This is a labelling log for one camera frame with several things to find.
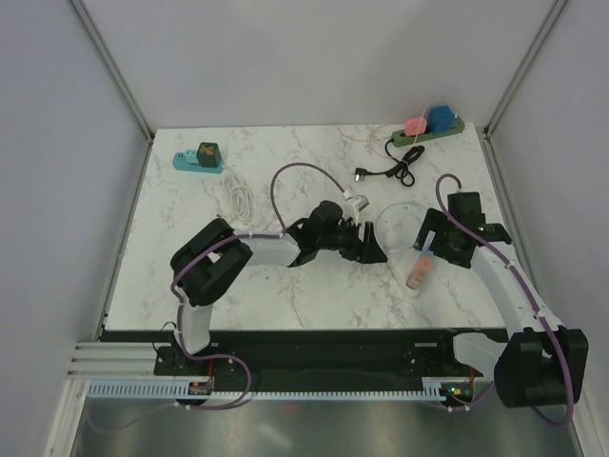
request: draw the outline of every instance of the white wall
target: white wall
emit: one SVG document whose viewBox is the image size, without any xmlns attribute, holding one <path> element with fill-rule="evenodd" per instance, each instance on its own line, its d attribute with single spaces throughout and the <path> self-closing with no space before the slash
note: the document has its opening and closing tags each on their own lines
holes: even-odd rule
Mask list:
<svg viewBox="0 0 609 457">
<path fill-rule="evenodd" d="M 33 457 L 146 148 L 64 0 L 0 18 L 0 453 Z"/>
<path fill-rule="evenodd" d="M 552 0 L 85 0 L 155 128 L 485 123 Z"/>
<path fill-rule="evenodd" d="M 500 123 L 507 186 L 549 305 L 590 341 L 609 424 L 609 3 L 571 2 Z"/>
</svg>

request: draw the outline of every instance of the pink plug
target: pink plug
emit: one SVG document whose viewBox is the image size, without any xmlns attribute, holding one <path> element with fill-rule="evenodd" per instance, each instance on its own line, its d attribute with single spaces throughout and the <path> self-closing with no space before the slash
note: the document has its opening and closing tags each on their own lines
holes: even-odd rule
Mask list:
<svg viewBox="0 0 609 457">
<path fill-rule="evenodd" d="M 408 119 L 404 130 L 406 136 L 421 135 L 427 130 L 427 120 L 424 117 L 413 117 L 412 119 Z"/>
</svg>

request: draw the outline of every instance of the green power strip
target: green power strip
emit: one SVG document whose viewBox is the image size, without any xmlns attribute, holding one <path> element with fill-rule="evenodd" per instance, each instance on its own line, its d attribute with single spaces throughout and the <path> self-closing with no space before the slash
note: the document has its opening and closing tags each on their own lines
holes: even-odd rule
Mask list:
<svg viewBox="0 0 609 457">
<path fill-rule="evenodd" d="M 463 129 L 465 129 L 465 123 L 458 117 L 455 120 L 455 126 L 451 130 L 443 133 L 424 133 L 419 135 L 417 137 L 417 144 L 422 143 L 423 141 L 437 140 L 438 138 L 443 138 L 445 136 L 456 135 L 461 133 Z M 394 131 L 391 134 L 391 138 L 393 139 L 393 146 L 395 148 L 403 148 L 404 146 L 412 145 L 415 140 L 414 136 L 406 136 L 404 130 Z"/>
</svg>

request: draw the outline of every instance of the blue cube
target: blue cube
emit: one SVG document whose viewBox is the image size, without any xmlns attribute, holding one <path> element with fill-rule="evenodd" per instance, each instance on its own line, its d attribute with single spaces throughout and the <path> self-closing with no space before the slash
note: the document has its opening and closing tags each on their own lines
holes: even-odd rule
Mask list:
<svg viewBox="0 0 609 457">
<path fill-rule="evenodd" d="M 429 110 L 427 126 L 432 133 L 444 133 L 453 128 L 455 113 L 447 106 L 435 107 Z"/>
</svg>

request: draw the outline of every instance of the marble table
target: marble table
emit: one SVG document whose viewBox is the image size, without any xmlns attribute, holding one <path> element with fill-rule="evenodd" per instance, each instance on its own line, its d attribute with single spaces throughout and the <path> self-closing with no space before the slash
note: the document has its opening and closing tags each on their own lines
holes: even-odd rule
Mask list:
<svg viewBox="0 0 609 457">
<path fill-rule="evenodd" d="M 377 126 L 341 126 L 357 139 L 370 138 Z M 383 126 L 386 137 L 398 126 Z M 215 142 L 230 172 L 247 182 L 255 214 L 247 226 L 235 217 L 223 181 L 226 173 L 176 171 L 175 152 Z M 364 194 L 370 206 L 364 220 L 377 221 L 377 237 L 389 252 L 388 264 L 359 265 L 336 252 L 320 252 L 301 268 L 249 267 L 214 305 L 215 329 L 347 329 L 503 327 L 490 294 L 476 274 L 436 259 L 432 275 L 417 298 L 403 291 L 417 252 L 411 248 L 425 210 L 437 208 L 434 186 L 444 172 L 461 177 L 464 190 L 481 193 L 489 222 L 502 222 L 497 197 L 474 126 L 462 134 L 424 144 L 426 151 L 411 170 L 413 188 L 397 179 L 367 177 L 355 182 L 356 167 L 389 168 L 383 142 L 356 142 L 335 126 L 222 129 L 160 129 L 130 227 L 128 242 L 110 299 L 105 330 L 158 330 L 174 321 L 177 302 L 169 292 L 169 259 L 209 221 L 221 215 L 236 229 L 280 229 L 269 200 L 275 170 L 290 162 L 310 162 L 327 169 L 343 186 Z M 394 149 L 396 155 L 403 149 Z M 456 187 L 446 183 L 444 194 Z M 292 168 L 276 188 L 278 207 L 288 224 L 306 217 L 323 199 L 349 207 L 334 185 L 314 169 Z"/>
</svg>

